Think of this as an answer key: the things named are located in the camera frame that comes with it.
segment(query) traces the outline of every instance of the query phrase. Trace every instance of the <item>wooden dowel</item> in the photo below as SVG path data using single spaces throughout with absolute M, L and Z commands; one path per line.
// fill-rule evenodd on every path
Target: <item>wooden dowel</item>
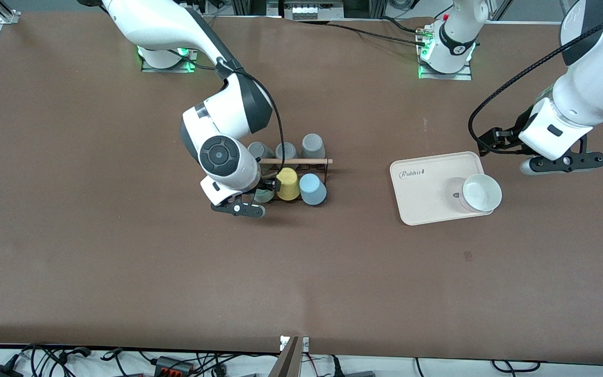
M 260 160 L 260 164 L 266 165 L 277 165 L 282 161 L 280 158 L 263 158 Z M 331 158 L 286 158 L 285 164 L 307 164 L 307 165 L 331 165 L 333 160 Z

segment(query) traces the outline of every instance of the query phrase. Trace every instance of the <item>yellow cup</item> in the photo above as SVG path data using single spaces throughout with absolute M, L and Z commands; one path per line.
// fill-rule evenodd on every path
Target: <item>yellow cup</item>
M 290 168 L 283 168 L 276 176 L 281 182 L 278 197 L 285 201 L 293 201 L 299 196 L 299 177 L 297 172 Z

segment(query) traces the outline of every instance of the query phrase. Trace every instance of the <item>brown table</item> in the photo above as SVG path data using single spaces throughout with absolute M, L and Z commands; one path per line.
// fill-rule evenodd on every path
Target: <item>brown table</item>
M 327 202 L 211 212 L 178 125 L 215 75 L 139 72 L 103 14 L 23 14 L 0 36 L 1 342 L 275 351 L 297 334 L 315 353 L 603 363 L 603 168 L 527 177 L 522 158 L 490 156 L 500 208 L 417 227 L 388 176 L 476 150 L 467 117 L 555 48 L 557 26 L 486 26 L 471 82 L 419 80 L 411 46 L 344 29 L 215 29 L 273 93 L 287 140 L 325 139 Z M 555 59 L 522 79 L 478 131 L 512 125 L 563 72 Z M 254 140 L 275 146 L 275 119 Z M 603 151 L 603 126 L 589 147 Z

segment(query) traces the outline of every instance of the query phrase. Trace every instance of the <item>black circular button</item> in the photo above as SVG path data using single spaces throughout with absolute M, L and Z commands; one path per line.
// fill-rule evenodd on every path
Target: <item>black circular button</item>
M 229 152 L 227 152 L 227 148 L 223 146 L 215 146 L 211 148 L 208 155 L 211 159 L 211 162 L 213 162 L 215 165 L 224 164 L 225 161 L 227 161 L 227 158 L 229 158 Z
M 211 174 L 228 176 L 237 171 L 239 146 L 227 136 L 213 136 L 199 150 L 199 162 Z

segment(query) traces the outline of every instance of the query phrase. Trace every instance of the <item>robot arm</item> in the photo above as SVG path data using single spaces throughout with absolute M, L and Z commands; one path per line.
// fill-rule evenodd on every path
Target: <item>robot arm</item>
M 271 117 L 271 103 L 263 89 L 244 72 L 241 63 L 192 9 L 173 0 L 103 0 L 105 9 L 125 38 L 141 47 L 151 66 L 170 66 L 179 58 L 170 49 L 201 50 L 215 64 L 225 86 L 182 115 L 181 138 L 207 177 L 201 182 L 214 210 L 225 212 L 233 196 L 253 191 L 261 184 L 258 162 L 239 142 L 263 129 Z M 264 210 L 251 205 L 246 212 L 261 217 Z
M 433 36 L 421 60 L 438 72 L 450 74 L 461 70 L 487 19 L 486 0 L 453 0 L 448 19 L 438 19 L 433 25 L 426 26 L 433 30 Z
M 579 0 L 560 27 L 562 45 L 603 22 L 603 0 Z M 603 29 L 563 50 L 567 72 L 547 88 L 506 130 L 493 128 L 483 143 L 505 150 L 520 146 L 534 155 L 521 165 L 524 174 L 572 172 L 603 167 L 603 153 L 588 152 L 587 136 L 603 123 Z M 572 146 L 580 140 L 579 152 Z M 490 152 L 479 143 L 484 156 Z

